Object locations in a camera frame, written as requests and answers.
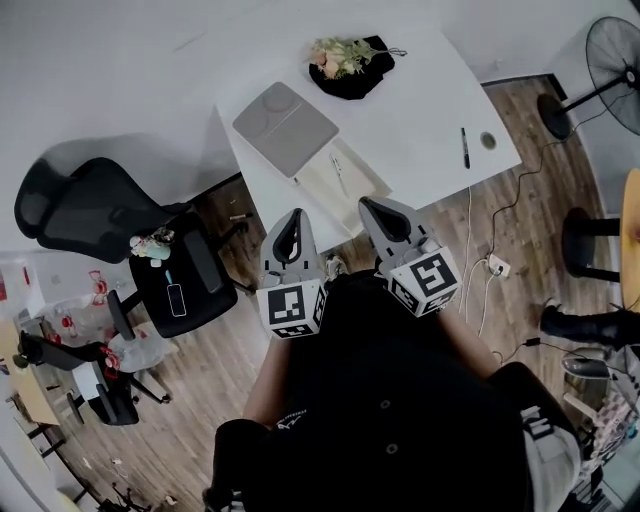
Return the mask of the black standing fan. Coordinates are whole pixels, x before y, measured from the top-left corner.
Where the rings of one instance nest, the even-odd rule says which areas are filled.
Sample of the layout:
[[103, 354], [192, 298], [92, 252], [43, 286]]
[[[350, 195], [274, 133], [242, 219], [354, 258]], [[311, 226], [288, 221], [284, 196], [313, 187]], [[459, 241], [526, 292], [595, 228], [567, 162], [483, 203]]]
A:
[[640, 136], [640, 28], [619, 17], [593, 22], [587, 33], [585, 57], [593, 90], [567, 104], [549, 94], [537, 99], [546, 129], [565, 140], [575, 131], [569, 112], [597, 98], [604, 111]]

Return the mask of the person's right forearm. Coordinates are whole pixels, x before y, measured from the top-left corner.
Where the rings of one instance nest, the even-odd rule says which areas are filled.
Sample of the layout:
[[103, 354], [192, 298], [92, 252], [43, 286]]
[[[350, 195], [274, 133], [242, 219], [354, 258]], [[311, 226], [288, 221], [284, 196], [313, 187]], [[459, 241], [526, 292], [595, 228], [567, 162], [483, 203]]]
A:
[[499, 370], [495, 355], [456, 310], [447, 307], [437, 313], [437, 319], [461, 360], [474, 373], [486, 379]]

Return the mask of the person's black clothing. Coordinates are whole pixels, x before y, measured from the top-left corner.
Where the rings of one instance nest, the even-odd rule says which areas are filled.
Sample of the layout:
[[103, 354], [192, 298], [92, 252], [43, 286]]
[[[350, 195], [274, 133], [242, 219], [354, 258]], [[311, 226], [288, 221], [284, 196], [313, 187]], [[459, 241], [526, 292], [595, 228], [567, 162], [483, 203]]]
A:
[[515, 376], [474, 372], [372, 272], [336, 279], [319, 334], [282, 347], [280, 404], [217, 429], [207, 512], [533, 512]]

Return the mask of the clear plastic bag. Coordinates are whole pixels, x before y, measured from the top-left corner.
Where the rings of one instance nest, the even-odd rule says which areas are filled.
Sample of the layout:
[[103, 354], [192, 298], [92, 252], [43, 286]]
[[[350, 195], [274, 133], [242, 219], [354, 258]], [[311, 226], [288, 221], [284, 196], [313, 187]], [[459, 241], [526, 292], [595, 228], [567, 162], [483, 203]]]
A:
[[165, 357], [167, 341], [148, 329], [135, 330], [132, 340], [118, 334], [110, 340], [108, 348], [124, 373], [137, 373], [158, 365]]

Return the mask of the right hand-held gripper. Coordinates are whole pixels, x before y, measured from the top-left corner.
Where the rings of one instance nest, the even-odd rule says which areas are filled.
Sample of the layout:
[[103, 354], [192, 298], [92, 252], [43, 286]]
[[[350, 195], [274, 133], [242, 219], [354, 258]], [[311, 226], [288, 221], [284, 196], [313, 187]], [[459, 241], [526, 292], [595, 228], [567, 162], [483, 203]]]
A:
[[460, 288], [461, 275], [450, 249], [426, 236], [418, 212], [381, 197], [362, 197], [358, 211], [387, 291], [417, 318], [443, 309]]

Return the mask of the artificial flower bunch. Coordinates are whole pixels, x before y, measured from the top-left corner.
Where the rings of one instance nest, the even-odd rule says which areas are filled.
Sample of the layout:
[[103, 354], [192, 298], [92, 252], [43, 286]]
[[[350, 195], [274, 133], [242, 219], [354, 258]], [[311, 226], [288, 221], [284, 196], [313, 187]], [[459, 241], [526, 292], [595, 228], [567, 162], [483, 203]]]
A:
[[395, 47], [374, 49], [364, 38], [328, 37], [314, 41], [308, 62], [325, 79], [337, 80], [347, 75], [362, 74], [364, 67], [379, 55], [404, 57], [407, 52]]

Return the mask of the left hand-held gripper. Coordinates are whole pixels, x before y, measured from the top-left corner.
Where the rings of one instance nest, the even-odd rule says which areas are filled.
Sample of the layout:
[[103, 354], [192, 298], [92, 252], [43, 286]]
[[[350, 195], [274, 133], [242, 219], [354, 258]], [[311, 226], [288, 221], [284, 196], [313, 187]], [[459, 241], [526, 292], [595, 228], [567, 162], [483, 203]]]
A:
[[[326, 274], [304, 210], [293, 209], [276, 222], [260, 258], [264, 271], [257, 299], [265, 328], [279, 339], [318, 334], [327, 301]], [[286, 269], [298, 258], [304, 269]]]

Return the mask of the grey striped garment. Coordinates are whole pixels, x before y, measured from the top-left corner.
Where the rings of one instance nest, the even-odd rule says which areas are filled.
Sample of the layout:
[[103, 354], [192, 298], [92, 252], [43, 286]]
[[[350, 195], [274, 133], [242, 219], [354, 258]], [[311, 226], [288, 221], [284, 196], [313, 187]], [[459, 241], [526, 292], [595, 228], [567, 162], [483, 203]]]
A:
[[564, 411], [538, 405], [520, 411], [532, 512], [559, 512], [580, 475], [577, 434]]

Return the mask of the white pen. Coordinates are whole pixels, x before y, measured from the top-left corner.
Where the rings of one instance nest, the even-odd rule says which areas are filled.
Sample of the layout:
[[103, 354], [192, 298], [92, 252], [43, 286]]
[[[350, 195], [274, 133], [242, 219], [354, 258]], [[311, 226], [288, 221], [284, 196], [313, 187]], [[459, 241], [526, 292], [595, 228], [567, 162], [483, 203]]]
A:
[[342, 190], [342, 193], [344, 194], [345, 197], [349, 198], [350, 195], [349, 195], [349, 192], [347, 190], [346, 184], [345, 184], [345, 182], [343, 180], [341, 167], [339, 165], [339, 162], [338, 162], [337, 158], [332, 153], [330, 153], [329, 154], [329, 159], [330, 159], [331, 164], [332, 164], [332, 166], [334, 168], [334, 172], [335, 172], [335, 174], [337, 176], [337, 179], [338, 179], [340, 188]]

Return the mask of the grey square tray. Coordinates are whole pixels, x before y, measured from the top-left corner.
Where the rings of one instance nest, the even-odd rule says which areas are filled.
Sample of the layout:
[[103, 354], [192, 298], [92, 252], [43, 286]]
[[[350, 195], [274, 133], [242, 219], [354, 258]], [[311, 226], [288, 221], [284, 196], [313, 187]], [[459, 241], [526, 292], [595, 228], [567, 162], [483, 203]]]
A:
[[[339, 128], [282, 82], [258, 95], [232, 126], [277, 174], [351, 238], [362, 231], [359, 199], [385, 198], [391, 193], [384, 180], [339, 137]], [[342, 193], [330, 153], [339, 162], [349, 198]]]

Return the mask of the pile of red-print packaging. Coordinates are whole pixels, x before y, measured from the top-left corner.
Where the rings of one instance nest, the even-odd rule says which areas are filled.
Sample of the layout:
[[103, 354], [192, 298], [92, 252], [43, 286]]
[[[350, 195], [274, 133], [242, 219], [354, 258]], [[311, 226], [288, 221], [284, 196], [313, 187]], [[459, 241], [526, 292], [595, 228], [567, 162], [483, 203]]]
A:
[[125, 264], [59, 252], [0, 252], [0, 319], [42, 323], [45, 336], [73, 346], [115, 335], [112, 290], [132, 284]]

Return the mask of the round orange table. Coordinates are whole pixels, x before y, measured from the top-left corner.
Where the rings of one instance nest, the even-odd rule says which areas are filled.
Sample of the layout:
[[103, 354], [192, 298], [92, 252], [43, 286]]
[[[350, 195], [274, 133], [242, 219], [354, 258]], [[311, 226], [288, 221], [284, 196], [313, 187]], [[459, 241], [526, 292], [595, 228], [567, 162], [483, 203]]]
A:
[[640, 169], [626, 179], [619, 238], [623, 306], [640, 313]]

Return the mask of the large black office chair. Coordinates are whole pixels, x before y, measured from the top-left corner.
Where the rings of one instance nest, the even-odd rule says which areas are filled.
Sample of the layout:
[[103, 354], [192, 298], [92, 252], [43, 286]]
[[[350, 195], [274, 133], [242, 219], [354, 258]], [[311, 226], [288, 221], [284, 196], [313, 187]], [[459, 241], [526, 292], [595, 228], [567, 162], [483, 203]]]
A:
[[[221, 250], [245, 232], [245, 222], [213, 237], [190, 203], [160, 205], [115, 161], [93, 158], [64, 176], [47, 160], [37, 160], [24, 177], [14, 204], [19, 230], [46, 249], [82, 254], [109, 263], [127, 263], [135, 291], [120, 299], [107, 295], [116, 331], [134, 337], [128, 314], [143, 305], [157, 332], [165, 339], [196, 330], [220, 317], [254, 287], [230, 277]], [[160, 268], [131, 253], [133, 236], [149, 236], [158, 228], [175, 232], [171, 255]], [[184, 317], [170, 310], [165, 271], [180, 284]]]

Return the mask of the person's left forearm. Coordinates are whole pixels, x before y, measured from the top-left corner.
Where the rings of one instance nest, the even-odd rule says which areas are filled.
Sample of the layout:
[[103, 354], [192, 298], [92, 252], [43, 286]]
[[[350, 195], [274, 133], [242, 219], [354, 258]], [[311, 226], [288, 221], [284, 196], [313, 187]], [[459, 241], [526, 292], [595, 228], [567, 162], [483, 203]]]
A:
[[272, 339], [257, 379], [249, 393], [243, 418], [271, 429], [284, 409], [291, 354], [289, 339]]

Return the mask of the light wooden desk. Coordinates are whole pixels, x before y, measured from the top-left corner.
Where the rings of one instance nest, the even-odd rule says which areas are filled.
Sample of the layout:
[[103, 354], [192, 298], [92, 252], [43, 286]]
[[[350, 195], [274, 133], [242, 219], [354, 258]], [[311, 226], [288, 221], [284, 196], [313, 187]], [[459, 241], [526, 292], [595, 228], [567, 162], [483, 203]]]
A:
[[14, 323], [11, 320], [0, 320], [0, 357], [8, 367], [11, 385], [30, 420], [33, 423], [59, 426], [59, 419], [46, 389], [39, 383], [34, 369], [19, 369], [12, 359], [18, 353], [18, 343], [19, 333]]

